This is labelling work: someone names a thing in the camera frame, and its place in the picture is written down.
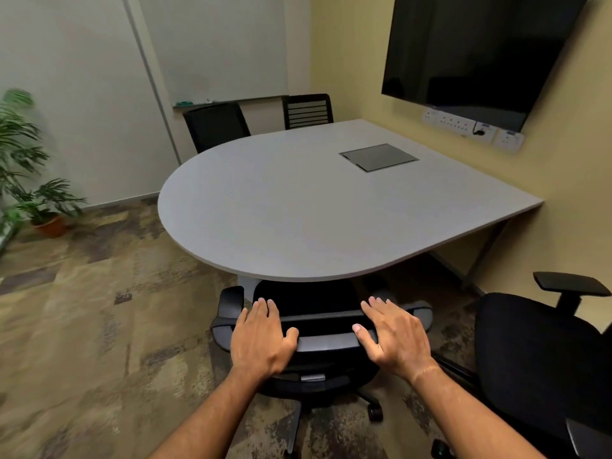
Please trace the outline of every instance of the patterned carpet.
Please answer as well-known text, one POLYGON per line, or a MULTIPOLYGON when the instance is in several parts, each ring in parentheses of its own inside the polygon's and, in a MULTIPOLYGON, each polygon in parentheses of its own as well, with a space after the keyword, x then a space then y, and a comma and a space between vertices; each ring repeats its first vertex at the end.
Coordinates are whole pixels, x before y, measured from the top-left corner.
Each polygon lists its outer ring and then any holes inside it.
MULTIPOLYGON (((427 255, 384 274, 434 306, 432 347, 473 366, 475 296, 427 255)), ((0 457, 144 458, 229 370, 208 327, 236 276, 174 245, 155 200, 89 211, 60 239, 24 229, 0 277, 0 457)), ((368 388, 384 422, 350 396, 314 410, 304 459, 429 457, 441 434, 418 396, 383 373, 368 388)), ((281 457, 294 405, 258 395, 228 457, 281 457)))

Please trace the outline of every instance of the electrical outlet panel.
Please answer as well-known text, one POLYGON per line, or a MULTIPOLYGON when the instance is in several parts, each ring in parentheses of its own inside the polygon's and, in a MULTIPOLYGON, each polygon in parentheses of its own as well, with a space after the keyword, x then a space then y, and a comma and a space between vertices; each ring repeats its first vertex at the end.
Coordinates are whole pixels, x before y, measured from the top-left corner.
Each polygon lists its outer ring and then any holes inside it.
POLYGON ((466 119, 465 117, 438 111, 438 122, 436 123, 436 127, 452 130, 461 135, 471 135, 475 126, 476 121, 472 119, 466 119))
POLYGON ((497 132, 497 130, 498 128, 494 125, 478 122, 476 127, 474 127, 474 131, 471 135, 469 135, 469 137, 490 145, 493 142, 493 138, 495 137, 495 132, 497 132))
POLYGON ((421 122, 429 125, 436 125, 438 123, 438 113, 439 111, 437 109, 426 107, 421 122))
POLYGON ((516 153, 521 149, 524 140, 525 136, 522 133, 502 130, 498 133, 493 145, 508 152, 516 153))

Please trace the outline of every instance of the palm plant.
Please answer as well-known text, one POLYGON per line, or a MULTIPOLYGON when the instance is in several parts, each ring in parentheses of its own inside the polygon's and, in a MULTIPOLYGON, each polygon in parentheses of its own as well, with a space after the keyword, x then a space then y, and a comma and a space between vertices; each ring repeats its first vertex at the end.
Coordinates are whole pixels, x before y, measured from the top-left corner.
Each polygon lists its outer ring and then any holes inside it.
POLYGON ((78 205, 86 201, 70 194, 70 184, 63 178, 54 178, 34 190, 21 183, 32 174, 40 175, 39 169, 49 159, 49 154, 39 146, 39 128, 20 112, 33 106, 32 96, 19 89, 6 91, 0 101, 0 195, 15 200, 3 209, 0 221, 3 231, 7 225, 25 220, 39 226, 56 218, 58 213, 80 215, 78 205))

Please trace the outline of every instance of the tv screen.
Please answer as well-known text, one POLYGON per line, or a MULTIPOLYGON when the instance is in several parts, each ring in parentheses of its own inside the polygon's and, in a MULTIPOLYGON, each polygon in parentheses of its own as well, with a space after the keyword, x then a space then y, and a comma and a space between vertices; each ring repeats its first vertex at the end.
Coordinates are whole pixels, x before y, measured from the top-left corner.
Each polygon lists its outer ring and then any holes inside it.
POLYGON ((395 0, 382 91, 521 131, 586 0, 395 0))

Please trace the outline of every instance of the terracotta pot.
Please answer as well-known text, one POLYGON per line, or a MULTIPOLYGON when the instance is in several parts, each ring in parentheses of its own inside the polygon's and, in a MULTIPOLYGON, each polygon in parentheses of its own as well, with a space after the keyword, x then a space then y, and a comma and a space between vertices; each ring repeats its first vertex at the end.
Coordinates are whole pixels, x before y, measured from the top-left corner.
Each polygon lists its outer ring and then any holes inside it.
POLYGON ((47 238, 61 237, 66 233, 66 224, 62 216, 55 216, 46 224, 35 225, 34 228, 47 238))

